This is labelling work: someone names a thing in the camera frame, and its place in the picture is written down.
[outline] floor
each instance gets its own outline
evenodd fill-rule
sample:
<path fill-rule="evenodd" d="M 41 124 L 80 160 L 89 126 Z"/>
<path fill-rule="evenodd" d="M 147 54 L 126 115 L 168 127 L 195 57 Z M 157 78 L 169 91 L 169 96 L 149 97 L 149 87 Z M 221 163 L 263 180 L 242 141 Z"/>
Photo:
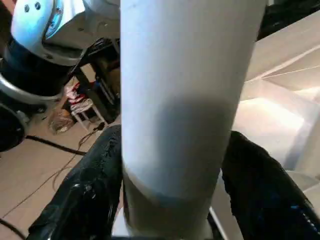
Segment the floor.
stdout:
<path fill-rule="evenodd" d="M 33 126 L 29 135 L 56 142 L 69 148 L 77 149 L 78 141 L 88 134 L 79 123 L 75 124 L 69 131 L 52 135 L 48 130 L 46 120 Z M 81 148 L 87 151 L 100 135 L 95 133 Z M 36 190 L 47 178 L 57 172 L 73 154 L 60 151 L 56 148 L 25 140 L 22 144 L 8 152 L 1 154 L 0 159 L 0 217 L 14 208 L 21 200 Z M 74 166 L 81 156 L 77 156 L 70 164 Z M 58 178 L 60 184 L 70 169 L 64 171 Z M 41 213 L 46 204 L 51 200 L 55 191 L 52 188 L 53 179 L 49 180 L 32 197 L 13 210 L 5 220 L 17 226 L 25 235 L 28 228 Z M 13 233 L 0 225 L 0 240 L 18 239 Z"/>

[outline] white pole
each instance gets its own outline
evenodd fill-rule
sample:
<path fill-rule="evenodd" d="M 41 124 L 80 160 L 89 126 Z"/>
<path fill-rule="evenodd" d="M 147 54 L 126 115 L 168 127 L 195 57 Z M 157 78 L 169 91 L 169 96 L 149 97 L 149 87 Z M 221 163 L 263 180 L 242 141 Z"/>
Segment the white pole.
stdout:
<path fill-rule="evenodd" d="M 133 234 L 199 237 L 264 0 L 122 0 L 125 217 Z"/>

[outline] wire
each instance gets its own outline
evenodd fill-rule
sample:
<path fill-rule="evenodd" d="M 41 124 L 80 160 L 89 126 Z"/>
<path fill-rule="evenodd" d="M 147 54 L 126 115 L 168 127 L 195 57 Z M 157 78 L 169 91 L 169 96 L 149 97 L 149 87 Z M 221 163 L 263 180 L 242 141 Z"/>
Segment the wire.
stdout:
<path fill-rule="evenodd" d="M 0 218 L 0 224 L 5 226 L 6 228 L 10 229 L 12 232 L 14 232 L 22 240 L 27 239 L 26 236 L 20 230 L 18 230 L 15 226 L 13 226 L 11 223 L 5 221 L 2 218 Z"/>
<path fill-rule="evenodd" d="M 2 217 L 5 218 L 10 213 L 12 213 L 14 210 L 16 210 L 21 204 L 23 204 L 25 201 L 27 201 L 29 198 L 31 198 L 36 192 L 38 192 L 47 182 L 49 182 L 50 179 L 52 179 L 56 174 L 58 174 L 59 171 L 56 171 L 54 174 L 52 174 L 50 177 L 48 177 L 36 190 L 34 190 L 32 193 L 30 193 L 28 196 L 26 196 L 23 200 L 21 200 L 17 205 L 15 205 L 13 208 L 11 208 L 6 214 L 4 214 Z"/>
<path fill-rule="evenodd" d="M 86 143 L 86 141 L 89 140 L 89 138 L 95 134 L 98 130 L 95 128 L 91 133 L 85 135 L 83 138 L 80 139 L 79 143 L 78 143 L 78 148 L 77 148 L 77 151 L 81 148 L 81 146 Z M 60 174 L 68 167 L 68 165 L 75 159 L 77 155 L 74 154 L 72 156 L 72 158 L 57 172 L 57 174 L 54 176 L 54 179 L 52 181 L 52 189 L 54 191 L 57 191 L 56 189 L 56 181 L 58 179 L 58 177 L 60 176 Z"/>
<path fill-rule="evenodd" d="M 87 154 L 84 151 L 74 150 L 74 149 L 71 149 L 69 147 L 56 144 L 56 143 L 54 143 L 52 141 L 45 140 L 45 139 L 43 139 L 41 137 L 38 137 L 38 136 L 30 136 L 30 135 L 28 135 L 28 136 L 26 136 L 25 139 L 33 140 L 33 141 L 36 141 L 36 142 L 39 142 L 39 143 L 42 143 L 42 144 L 47 144 L 47 145 L 49 145 L 51 147 L 54 147 L 56 149 L 59 149 L 59 150 L 62 150 L 62 151 L 65 151 L 65 152 L 68 152 L 68 153 L 71 153 L 71 154 L 75 154 L 75 155 L 84 156 L 84 155 Z"/>
<path fill-rule="evenodd" d="M 95 134 L 97 131 L 102 131 L 105 127 L 105 123 L 102 122 L 99 124 L 98 127 L 94 128 L 93 131 L 89 134 L 87 134 L 86 136 L 84 136 L 83 138 L 80 139 L 79 143 L 78 143 L 78 149 L 76 152 L 79 151 L 79 149 L 81 148 L 81 146 L 86 142 L 88 141 L 88 139 L 93 135 Z M 32 136 L 28 136 L 29 138 L 28 139 L 31 139 L 33 140 L 33 138 L 38 138 L 38 137 L 32 137 Z M 8 212 L 6 212 L 2 218 L 0 218 L 0 224 L 7 227 L 8 229 L 10 229 L 11 231 L 13 231 L 17 236 L 19 236 L 22 240 L 26 240 L 27 238 L 12 224 L 6 222 L 4 220 L 4 218 L 6 216 L 8 216 L 10 213 L 12 213 L 14 210 L 16 210 L 20 205 L 22 205 L 25 201 L 27 201 L 29 198 L 31 198 L 36 192 L 38 192 L 47 182 L 50 181 L 50 179 L 53 179 L 53 182 L 52 182 L 52 188 L 53 190 L 56 190 L 55 189 L 55 183 L 57 181 L 57 178 L 59 177 L 59 175 L 64 171 L 64 170 L 67 170 L 67 169 L 72 169 L 73 167 L 71 166 L 68 166 L 72 161 L 73 159 L 76 157 L 77 153 L 74 153 L 73 157 L 67 162 L 67 164 L 65 164 L 59 171 L 56 171 L 54 174 L 52 174 L 50 177 L 48 177 L 36 190 L 34 190 L 33 192 L 31 192 L 28 196 L 26 196 L 23 200 L 21 200 L 17 205 L 15 205 L 13 208 L 11 208 Z"/>

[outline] white stool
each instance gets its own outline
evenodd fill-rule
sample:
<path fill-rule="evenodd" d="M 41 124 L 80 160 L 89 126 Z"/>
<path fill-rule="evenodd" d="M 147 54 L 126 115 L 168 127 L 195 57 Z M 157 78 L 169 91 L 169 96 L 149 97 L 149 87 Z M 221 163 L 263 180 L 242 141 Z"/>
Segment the white stool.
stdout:
<path fill-rule="evenodd" d="M 75 119 L 81 124 L 81 126 L 87 131 L 89 132 L 89 125 L 90 122 L 88 124 L 88 126 L 86 126 L 84 124 L 84 122 L 81 120 L 81 117 L 79 116 L 79 114 L 81 114 L 86 120 L 89 121 L 88 116 L 86 115 L 85 111 L 89 110 L 89 109 L 93 109 L 95 114 L 98 116 L 98 118 L 103 121 L 105 124 L 107 124 L 107 122 L 105 121 L 105 119 L 102 117 L 102 115 L 100 114 L 99 110 L 97 109 L 97 107 L 94 105 L 94 103 L 92 102 L 91 99 L 86 99 L 85 101 L 78 103 L 75 106 L 71 106 L 71 115 L 75 117 Z"/>

